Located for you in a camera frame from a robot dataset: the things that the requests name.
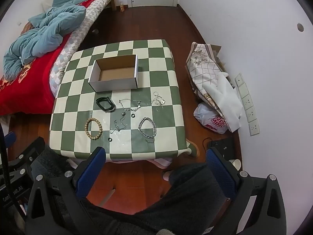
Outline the small bottle by door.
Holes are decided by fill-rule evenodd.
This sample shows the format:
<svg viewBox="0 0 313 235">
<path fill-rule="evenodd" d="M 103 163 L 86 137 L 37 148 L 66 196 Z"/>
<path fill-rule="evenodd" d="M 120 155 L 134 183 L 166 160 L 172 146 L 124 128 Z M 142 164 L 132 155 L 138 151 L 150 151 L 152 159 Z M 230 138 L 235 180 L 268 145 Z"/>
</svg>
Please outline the small bottle by door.
<svg viewBox="0 0 313 235">
<path fill-rule="evenodd" d="M 123 2 L 120 2 L 120 11 L 121 12 L 124 12 L 125 11 L 125 9 L 124 9 L 124 3 Z"/>
</svg>

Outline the white foam sheet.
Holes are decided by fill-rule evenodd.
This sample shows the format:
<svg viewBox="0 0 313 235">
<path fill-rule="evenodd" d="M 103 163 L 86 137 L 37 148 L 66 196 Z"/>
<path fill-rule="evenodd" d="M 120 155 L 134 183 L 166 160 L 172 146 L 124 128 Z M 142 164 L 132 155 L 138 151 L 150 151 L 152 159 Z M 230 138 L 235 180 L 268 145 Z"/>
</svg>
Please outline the white foam sheet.
<svg viewBox="0 0 313 235">
<path fill-rule="evenodd" d="M 229 131 L 233 133 L 240 128 L 239 120 L 244 108 L 237 90 L 229 83 L 227 76 L 227 73 L 220 72 L 217 76 L 216 87 L 212 84 L 204 84 L 203 88 L 217 104 Z"/>
</svg>

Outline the floral folded bedding bag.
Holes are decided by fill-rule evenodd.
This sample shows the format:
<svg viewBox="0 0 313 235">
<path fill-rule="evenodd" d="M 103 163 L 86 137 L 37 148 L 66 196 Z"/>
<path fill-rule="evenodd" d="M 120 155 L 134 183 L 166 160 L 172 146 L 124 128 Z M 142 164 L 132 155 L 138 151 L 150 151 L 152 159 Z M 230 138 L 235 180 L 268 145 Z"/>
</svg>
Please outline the floral folded bedding bag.
<svg viewBox="0 0 313 235">
<path fill-rule="evenodd" d="M 192 90 L 198 100 L 205 102 L 222 116 L 223 114 L 220 108 L 203 87 L 204 83 L 216 87 L 218 74 L 226 71 L 224 65 L 218 58 L 220 50 L 221 46 L 218 45 L 193 42 L 186 60 L 185 68 Z"/>
</svg>

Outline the red patterned blanket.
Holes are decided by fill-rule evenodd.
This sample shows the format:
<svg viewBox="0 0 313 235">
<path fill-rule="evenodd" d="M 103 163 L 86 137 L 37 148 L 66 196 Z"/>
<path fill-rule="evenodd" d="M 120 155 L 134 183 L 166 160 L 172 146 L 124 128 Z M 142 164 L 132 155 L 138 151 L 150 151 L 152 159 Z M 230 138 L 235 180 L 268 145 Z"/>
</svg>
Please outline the red patterned blanket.
<svg viewBox="0 0 313 235">
<path fill-rule="evenodd" d="M 86 8 L 94 0 L 82 3 Z M 53 52 L 35 59 L 24 68 L 14 81 L 1 79 L 1 115 L 51 114 L 54 106 L 49 86 L 51 68 L 69 38 L 65 36 L 62 44 Z"/>
</svg>

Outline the white red plastic bag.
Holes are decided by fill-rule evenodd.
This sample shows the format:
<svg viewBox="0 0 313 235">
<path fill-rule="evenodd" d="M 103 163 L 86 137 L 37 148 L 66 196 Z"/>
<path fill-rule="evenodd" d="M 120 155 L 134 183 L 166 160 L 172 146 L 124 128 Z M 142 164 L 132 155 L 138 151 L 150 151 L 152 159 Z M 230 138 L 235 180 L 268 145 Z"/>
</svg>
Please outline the white red plastic bag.
<svg viewBox="0 0 313 235">
<path fill-rule="evenodd" d="M 228 130 L 225 119 L 215 109 L 204 102 L 198 104 L 194 110 L 194 117 L 202 126 L 218 134 L 224 134 Z"/>
</svg>

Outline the green white checkered tablecloth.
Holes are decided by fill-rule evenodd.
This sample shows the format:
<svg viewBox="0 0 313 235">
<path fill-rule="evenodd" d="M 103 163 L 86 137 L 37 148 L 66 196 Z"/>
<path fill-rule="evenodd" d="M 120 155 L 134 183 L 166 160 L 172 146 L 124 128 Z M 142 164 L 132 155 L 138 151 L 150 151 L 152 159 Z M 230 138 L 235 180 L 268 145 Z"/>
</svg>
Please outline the green white checkered tablecloth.
<svg viewBox="0 0 313 235">
<path fill-rule="evenodd" d="M 138 88 L 95 92 L 88 83 L 94 61 L 122 55 L 138 56 Z M 164 167 L 183 153 L 196 155 L 168 43 L 132 40 L 75 52 L 56 94 L 49 146 L 78 159 L 100 146 L 111 162 L 153 160 Z"/>
</svg>

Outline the white cardboard box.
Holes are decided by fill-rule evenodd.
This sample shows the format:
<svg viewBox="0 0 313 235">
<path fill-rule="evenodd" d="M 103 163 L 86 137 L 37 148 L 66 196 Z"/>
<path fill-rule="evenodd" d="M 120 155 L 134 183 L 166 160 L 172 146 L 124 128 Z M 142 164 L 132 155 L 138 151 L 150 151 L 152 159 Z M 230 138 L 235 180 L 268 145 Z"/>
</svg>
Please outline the white cardboard box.
<svg viewBox="0 0 313 235">
<path fill-rule="evenodd" d="M 92 65 L 88 83 L 95 92 L 137 89 L 138 63 L 137 55 L 97 59 Z"/>
</svg>

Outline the white paper cup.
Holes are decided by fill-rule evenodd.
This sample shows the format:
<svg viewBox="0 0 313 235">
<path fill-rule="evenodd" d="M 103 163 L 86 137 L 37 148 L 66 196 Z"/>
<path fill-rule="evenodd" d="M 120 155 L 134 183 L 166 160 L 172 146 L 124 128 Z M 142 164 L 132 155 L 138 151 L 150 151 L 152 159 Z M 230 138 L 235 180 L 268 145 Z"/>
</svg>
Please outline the white paper cup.
<svg viewBox="0 0 313 235">
<path fill-rule="evenodd" d="M 231 159 L 229 162 L 236 168 L 237 171 L 240 171 L 241 161 L 239 159 Z"/>
</svg>

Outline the teal blue duvet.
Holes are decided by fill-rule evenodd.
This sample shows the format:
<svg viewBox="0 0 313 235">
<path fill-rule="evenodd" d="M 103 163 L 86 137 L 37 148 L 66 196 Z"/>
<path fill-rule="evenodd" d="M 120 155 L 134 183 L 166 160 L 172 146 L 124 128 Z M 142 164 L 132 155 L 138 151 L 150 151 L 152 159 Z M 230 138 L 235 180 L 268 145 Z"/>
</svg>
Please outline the teal blue duvet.
<svg viewBox="0 0 313 235">
<path fill-rule="evenodd" d="M 87 0 L 52 0 L 44 13 L 28 19 L 32 28 L 15 39 L 3 57 L 3 76 L 13 81 L 24 65 L 57 49 L 63 38 L 77 29 L 86 16 Z"/>
</svg>

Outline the white power strip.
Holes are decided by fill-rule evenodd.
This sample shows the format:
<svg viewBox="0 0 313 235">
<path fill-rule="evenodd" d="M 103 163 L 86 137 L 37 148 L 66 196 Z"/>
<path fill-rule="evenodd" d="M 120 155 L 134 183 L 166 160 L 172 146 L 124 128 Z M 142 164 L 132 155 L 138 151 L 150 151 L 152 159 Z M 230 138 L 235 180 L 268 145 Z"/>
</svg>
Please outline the white power strip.
<svg viewBox="0 0 313 235">
<path fill-rule="evenodd" d="M 257 114 L 248 87 L 241 73 L 235 77 L 235 83 L 246 114 L 250 136 L 258 135 L 260 129 Z"/>
</svg>

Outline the checkered bed mattress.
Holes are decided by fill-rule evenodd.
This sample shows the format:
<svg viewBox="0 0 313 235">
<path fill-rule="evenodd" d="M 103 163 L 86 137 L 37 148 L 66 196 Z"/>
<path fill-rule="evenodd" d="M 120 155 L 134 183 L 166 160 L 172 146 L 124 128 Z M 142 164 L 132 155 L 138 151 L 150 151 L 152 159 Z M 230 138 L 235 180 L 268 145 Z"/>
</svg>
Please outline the checkered bed mattress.
<svg viewBox="0 0 313 235">
<path fill-rule="evenodd" d="M 91 2 L 91 4 L 86 8 L 85 18 L 81 25 L 69 35 L 65 46 L 56 58 L 50 71 L 49 86 L 53 96 L 56 96 L 57 94 L 66 65 L 71 60 L 73 54 L 78 50 L 80 44 L 86 37 L 100 13 L 111 1 L 112 0 L 94 0 Z"/>
</svg>

